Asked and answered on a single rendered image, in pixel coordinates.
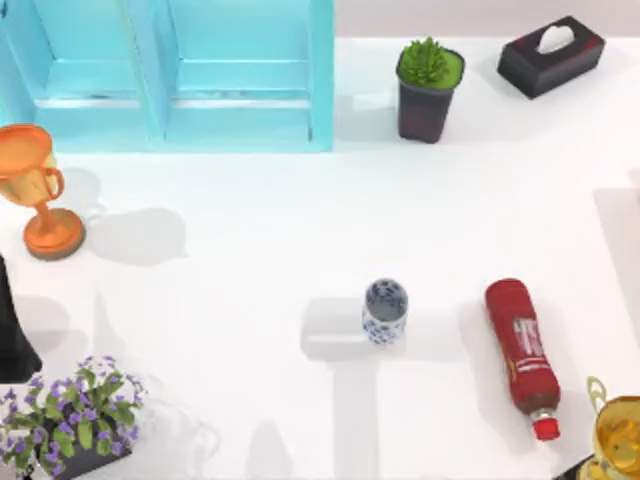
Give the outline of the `blue and white cup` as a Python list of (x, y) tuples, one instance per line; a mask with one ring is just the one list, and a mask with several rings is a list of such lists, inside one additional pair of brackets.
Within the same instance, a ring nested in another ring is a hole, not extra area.
[(409, 299), (404, 287), (396, 280), (381, 278), (365, 292), (362, 327), (369, 340), (388, 346), (398, 341), (405, 329)]

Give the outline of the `green plant in black pot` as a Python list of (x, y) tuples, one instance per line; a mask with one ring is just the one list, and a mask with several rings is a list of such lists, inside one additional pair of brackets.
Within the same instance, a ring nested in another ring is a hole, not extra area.
[(412, 40), (403, 48), (395, 70), (401, 138), (427, 144), (440, 140), (465, 67), (463, 56), (431, 36)]

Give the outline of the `light blue rack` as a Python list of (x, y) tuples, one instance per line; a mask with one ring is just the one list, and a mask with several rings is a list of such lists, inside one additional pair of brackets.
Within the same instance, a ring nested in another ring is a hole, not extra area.
[(0, 0), (0, 126), (65, 153), (333, 143), (335, 0)]

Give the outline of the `red bottle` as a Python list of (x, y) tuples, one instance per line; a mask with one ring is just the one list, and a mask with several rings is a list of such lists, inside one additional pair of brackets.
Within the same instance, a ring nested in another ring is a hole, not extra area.
[(485, 291), (485, 305), (505, 361), (513, 404), (529, 418), (538, 440), (557, 439), (561, 388), (546, 356), (527, 287), (514, 278), (495, 281)]

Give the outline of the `black tissue box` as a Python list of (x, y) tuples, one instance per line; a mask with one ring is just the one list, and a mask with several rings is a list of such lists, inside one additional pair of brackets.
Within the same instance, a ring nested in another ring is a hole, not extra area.
[[(542, 52), (551, 30), (572, 34), (570, 42)], [(606, 40), (567, 15), (503, 46), (497, 72), (529, 99), (535, 99), (597, 67)]]

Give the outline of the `orange trophy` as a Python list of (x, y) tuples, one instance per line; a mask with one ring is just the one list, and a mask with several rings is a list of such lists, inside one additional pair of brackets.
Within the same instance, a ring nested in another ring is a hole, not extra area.
[(35, 258), (55, 261), (73, 255), (83, 244), (86, 229), (67, 208), (52, 208), (65, 191), (50, 134), (35, 124), (0, 127), (0, 195), (35, 210), (26, 223), (23, 241)]

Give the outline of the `purple flower plant pot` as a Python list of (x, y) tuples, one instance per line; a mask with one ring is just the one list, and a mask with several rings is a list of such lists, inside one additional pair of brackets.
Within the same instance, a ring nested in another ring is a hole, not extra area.
[(147, 390), (111, 356), (89, 356), (50, 384), (34, 374), (0, 393), (0, 463), (16, 480), (74, 480), (132, 453)]

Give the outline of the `gold trophy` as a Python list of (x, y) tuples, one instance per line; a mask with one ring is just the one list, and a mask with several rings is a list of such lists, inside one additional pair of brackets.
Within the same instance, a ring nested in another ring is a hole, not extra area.
[(604, 383), (587, 378), (596, 413), (593, 455), (578, 470), (578, 480), (640, 480), (640, 396), (607, 398)]

